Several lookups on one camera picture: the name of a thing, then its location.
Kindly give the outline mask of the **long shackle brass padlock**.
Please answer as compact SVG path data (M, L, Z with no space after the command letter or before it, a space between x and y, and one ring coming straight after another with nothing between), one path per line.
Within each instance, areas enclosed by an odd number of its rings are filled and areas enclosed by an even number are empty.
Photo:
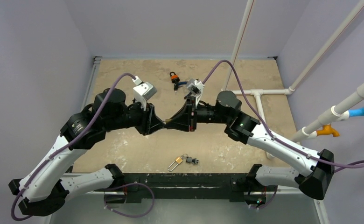
M178 167L183 162L183 158L178 156L174 159L173 162L168 166L168 172L172 172L175 170L176 167Z

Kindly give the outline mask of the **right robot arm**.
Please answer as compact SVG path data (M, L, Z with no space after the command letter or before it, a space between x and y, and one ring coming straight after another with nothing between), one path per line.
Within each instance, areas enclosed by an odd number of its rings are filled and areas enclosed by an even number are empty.
M165 128L193 132L198 123L225 124L224 132L232 140L262 149L291 166L278 169L257 165L246 177L250 189L282 185L298 188L313 199L324 199L335 171L334 154L327 149L318 152L304 148L267 131L258 119L242 112L241 105L232 91L220 92L215 105L199 105L194 97L188 97L183 107L165 121Z

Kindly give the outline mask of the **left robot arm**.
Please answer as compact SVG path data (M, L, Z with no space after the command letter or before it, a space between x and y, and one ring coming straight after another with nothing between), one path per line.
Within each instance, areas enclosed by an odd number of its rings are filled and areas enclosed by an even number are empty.
M149 99L157 90L147 83L133 88L133 103L126 105L126 94L107 88L95 96L94 102L73 114L61 128L60 134L41 162L22 179L13 179L9 188L19 208L21 220L45 217L58 211L79 195L95 190L125 190L128 183L121 169L107 164L98 171L73 178L63 175L74 162L110 131L135 128L149 135L163 128Z

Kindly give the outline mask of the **orange black padlock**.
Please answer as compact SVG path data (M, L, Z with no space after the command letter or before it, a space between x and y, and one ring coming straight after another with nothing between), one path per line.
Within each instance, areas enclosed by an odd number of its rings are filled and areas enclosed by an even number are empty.
M170 75L171 82L173 84L178 84L180 82L180 78L175 72L172 71L169 73L169 75Z

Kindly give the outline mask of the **orange tap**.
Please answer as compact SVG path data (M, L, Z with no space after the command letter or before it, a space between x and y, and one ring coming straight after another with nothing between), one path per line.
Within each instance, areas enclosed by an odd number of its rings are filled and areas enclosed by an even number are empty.
M339 137L339 132L334 129L331 124L323 125L321 129L316 130L317 136L332 135L333 137Z

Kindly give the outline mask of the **grey insulated pipe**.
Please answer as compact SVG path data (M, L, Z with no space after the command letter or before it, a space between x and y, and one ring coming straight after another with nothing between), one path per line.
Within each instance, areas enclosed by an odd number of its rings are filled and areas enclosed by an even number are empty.
M342 116L344 112L360 103L364 100L364 83L357 87L355 92L349 95L346 99L334 105L324 111L309 125L303 127L297 131L291 138L293 142L300 142L309 137L311 133L322 127L323 125L328 125Z

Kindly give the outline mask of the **blue handled pliers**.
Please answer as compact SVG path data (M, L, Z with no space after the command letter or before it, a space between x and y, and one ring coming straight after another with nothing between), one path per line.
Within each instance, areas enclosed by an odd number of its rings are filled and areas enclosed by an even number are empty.
M182 82L177 82L174 84L174 92L175 94L177 94L178 89L181 88L182 86L186 85L187 81L182 81Z

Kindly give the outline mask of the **white pvc pipe frame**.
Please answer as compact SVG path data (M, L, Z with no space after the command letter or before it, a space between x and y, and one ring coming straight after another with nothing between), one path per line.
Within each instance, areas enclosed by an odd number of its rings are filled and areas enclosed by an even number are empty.
M320 48L357 5L355 0L258 0L243 46L261 50L281 39L275 73L235 65L244 89L283 89L303 72ZM364 8L340 34L288 100L295 127L313 122L364 83ZM305 144L329 149L342 162L364 159L364 118L336 122L338 138Z

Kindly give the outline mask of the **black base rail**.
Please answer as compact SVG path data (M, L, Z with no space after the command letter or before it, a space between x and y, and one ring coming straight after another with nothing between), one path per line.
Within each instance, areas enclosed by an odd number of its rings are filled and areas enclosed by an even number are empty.
M142 199L228 200L265 204L266 194L275 185L264 186L254 177L258 164L249 173L122 173L111 167L116 179L104 191L120 191L126 203Z

